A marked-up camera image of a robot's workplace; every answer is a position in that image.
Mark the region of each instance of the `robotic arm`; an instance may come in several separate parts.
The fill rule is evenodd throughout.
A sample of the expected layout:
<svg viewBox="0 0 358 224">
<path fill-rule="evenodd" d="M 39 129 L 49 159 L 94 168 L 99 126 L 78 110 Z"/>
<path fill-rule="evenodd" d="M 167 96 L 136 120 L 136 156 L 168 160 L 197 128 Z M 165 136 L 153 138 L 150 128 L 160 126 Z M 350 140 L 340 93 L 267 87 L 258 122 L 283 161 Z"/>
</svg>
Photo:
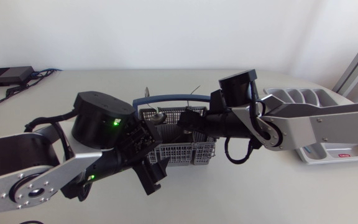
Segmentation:
<svg viewBox="0 0 358 224">
<path fill-rule="evenodd" d="M 74 123 L 63 122 L 74 116 Z M 50 126 L 31 132 L 44 123 Z M 82 201 L 94 181 L 129 168 L 148 195 L 167 175 L 168 159 L 151 165 L 146 158 L 162 142 L 153 124 L 104 93 L 79 93 L 72 112 L 37 118 L 25 131 L 0 138 L 0 212 L 40 205 L 59 190 Z M 52 147 L 58 139 L 65 151 L 62 163 Z"/>
<path fill-rule="evenodd" d="M 220 80 L 207 115 L 186 111 L 178 124 L 214 137 L 255 138 L 273 151 L 317 142 L 358 143 L 358 104 L 319 108 L 272 95 L 256 100 L 255 79 L 255 70 L 249 70 Z M 262 114 L 256 112 L 257 103 L 263 105 Z"/>
<path fill-rule="evenodd" d="M 358 104 L 318 108 L 272 95 L 259 99 L 256 78 L 249 70 L 220 80 L 221 90 L 212 92 L 207 113 L 185 111 L 178 125 L 225 137 L 227 158 L 236 164 L 262 145 L 281 151 L 316 142 L 358 143 Z M 74 123 L 64 121 L 75 116 Z M 40 124 L 49 125 L 32 132 Z M 245 158 L 230 157 L 230 138 L 250 138 Z M 52 147 L 57 140 L 63 144 L 63 162 Z M 151 194 L 167 175 L 169 159 L 150 164 L 146 155 L 161 142 L 156 127 L 138 119 L 131 105 L 103 93 L 79 93 L 72 112 L 37 118 L 25 133 L 0 138 L 0 212 L 40 205 L 59 190 L 82 201 L 94 181 L 130 168 Z"/>
</svg>

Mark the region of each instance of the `black cable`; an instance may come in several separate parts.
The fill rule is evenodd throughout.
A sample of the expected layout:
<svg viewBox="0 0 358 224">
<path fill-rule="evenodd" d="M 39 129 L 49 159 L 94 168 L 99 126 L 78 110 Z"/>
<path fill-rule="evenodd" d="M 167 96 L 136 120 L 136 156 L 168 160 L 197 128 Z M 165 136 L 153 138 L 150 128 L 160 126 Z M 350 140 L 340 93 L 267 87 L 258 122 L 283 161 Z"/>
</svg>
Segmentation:
<svg viewBox="0 0 358 224">
<path fill-rule="evenodd" d="M 40 124 L 52 124 L 52 123 L 57 123 L 57 122 L 61 122 L 61 121 L 65 121 L 68 120 L 70 118 L 73 118 L 77 115 L 78 113 L 74 110 L 70 111 L 67 114 L 63 114 L 63 115 L 58 115 L 58 116 L 53 116 L 53 117 L 49 117 L 49 118 L 35 118 L 33 121 L 31 121 L 30 123 L 25 125 L 25 130 L 24 132 L 32 132 L 32 130 Z"/>
<path fill-rule="evenodd" d="M 84 186 L 82 186 L 82 188 L 78 194 L 78 200 L 80 202 L 84 201 L 87 198 L 88 194 L 91 191 L 91 187 L 92 187 L 92 183 L 88 183 L 88 184 L 85 184 Z"/>
<path fill-rule="evenodd" d="M 262 130 L 262 128 L 260 127 L 260 125 L 257 121 L 258 114 L 256 113 L 256 92 L 255 92 L 255 82 L 254 81 L 251 81 L 250 88 L 251 88 L 251 102 L 249 104 L 249 116 L 250 116 L 252 127 L 264 139 L 270 139 L 269 134 Z"/>
<path fill-rule="evenodd" d="M 62 128 L 57 123 L 52 123 L 51 125 L 55 128 L 57 134 L 59 135 L 59 138 L 60 138 L 60 140 L 62 142 L 62 146 L 63 146 L 63 152 L 65 153 L 65 159 L 67 161 L 70 158 L 70 151 L 68 150 L 67 141 L 66 141 L 64 132 L 63 132 Z"/>
<path fill-rule="evenodd" d="M 237 165 L 245 163 L 249 159 L 249 156 L 251 155 L 252 151 L 254 150 L 251 140 L 249 140 L 249 143 L 248 143 L 247 155 L 244 158 L 238 159 L 238 160 L 233 159 L 229 154 L 229 141 L 230 141 L 230 137 L 227 137 L 224 142 L 224 153 L 226 154 L 226 157 L 229 159 L 230 162 L 237 164 Z"/>
<path fill-rule="evenodd" d="M 45 75 L 41 75 L 40 74 L 41 72 L 34 72 L 33 73 L 34 75 L 32 74 L 32 76 L 33 76 L 33 78 L 38 79 L 36 82 L 34 82 L 34 83 L 30 84 L 30 85 L 28 85 L 28 84 L 24 85 L 24 86 L 20 87 L 20 90 L 12 91 L 10 94 L 8 94 L 8 91 L 7 91 L 7 94 L 6 94 L 5 98 L 0 99 L 0 103 L 2 103 L 3 101 L 9 99 L 10 97 L 12 97 L 12 96 L 14 96 L 16 94 L 19 94 L 19 93 L 23 92 L 24 90 L 26 90 L 26 89 L 28 89 L 28 88 L 30 88 L 32 86 L 35 86 L 36 84 L 41 82 L 41 80 L 43 80 L 44 78 L 48 77 L 49 75 L 51 75 L 53 72 L 56 72 L 56 71 L 59 71 L 59 70 L 58 69 L 51 69 L 51 70 L 41 71 L 41 72 L 46 72 Z"/>
<path fill-rule="evenodd" d="M 260 103 L 262 105 L 262 116 L 266 113 L 266 104 L 262 100 L 257 100 L 256 102 Z"/>
</svg>

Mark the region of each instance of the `white plastic tray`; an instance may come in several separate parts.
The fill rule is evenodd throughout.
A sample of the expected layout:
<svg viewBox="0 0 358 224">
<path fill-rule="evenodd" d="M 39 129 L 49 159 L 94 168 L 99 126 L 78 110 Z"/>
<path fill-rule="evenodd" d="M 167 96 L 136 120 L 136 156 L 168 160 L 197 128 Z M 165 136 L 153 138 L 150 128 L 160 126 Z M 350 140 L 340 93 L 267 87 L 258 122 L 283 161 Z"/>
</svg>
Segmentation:
<svg viewBox="0 0 358 224">
<path fill-rule="evenodd" d="M 285 103 L 307 103 L 319 107 L 339 104 L 325 90 L 317 88 L 268 88 L 264 92 Z M 316 143 L 296 149 L 296 152 L 307 164 L 358 161 L 358 144 Z"/>
</svg>

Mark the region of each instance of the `black device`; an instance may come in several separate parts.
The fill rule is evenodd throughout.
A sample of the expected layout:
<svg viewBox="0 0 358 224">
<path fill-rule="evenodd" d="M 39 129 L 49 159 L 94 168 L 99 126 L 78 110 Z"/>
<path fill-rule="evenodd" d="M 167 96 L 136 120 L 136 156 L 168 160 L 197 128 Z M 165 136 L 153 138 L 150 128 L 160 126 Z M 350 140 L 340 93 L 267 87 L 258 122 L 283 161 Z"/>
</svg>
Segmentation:
<svg viewBox="0 0 358 224">
<path fill-rule="evenodd" d="M 25 85 L 33 72 L 31 66 L 0 68 L 0 86 Z"/>
<path fill-rule="evenodd" d="M 73 113 L 73 137 L 85 146 L 103 150 L 103 154 L 84 171 L 82 179 L 75 178 L 62 188 L 65 197 L 82 201 L 94 181 L 130 168 L 147 195 L 161 188 L 155 183 L 167 176 L 169 158 L 150 164 L 146 157 L 162 143 L 151 121 L 139 120 L 130 104 L 96 91 L 79 93 Z"/>
</svg>

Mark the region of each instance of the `green led light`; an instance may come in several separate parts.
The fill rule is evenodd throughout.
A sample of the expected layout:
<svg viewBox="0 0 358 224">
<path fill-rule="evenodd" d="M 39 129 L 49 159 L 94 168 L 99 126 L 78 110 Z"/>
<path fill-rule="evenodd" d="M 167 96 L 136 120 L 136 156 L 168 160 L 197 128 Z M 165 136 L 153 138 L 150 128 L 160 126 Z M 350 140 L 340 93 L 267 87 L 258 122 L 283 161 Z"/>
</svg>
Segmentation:
<svg viewBox="0 0 358 224">
<path fill-rule="evenodd" d="M 121 122 L 121 119 L 116 118 L 114 122 L 112 123 L 113 126 L 119 126 L 119 123 Z"/>
</svg>

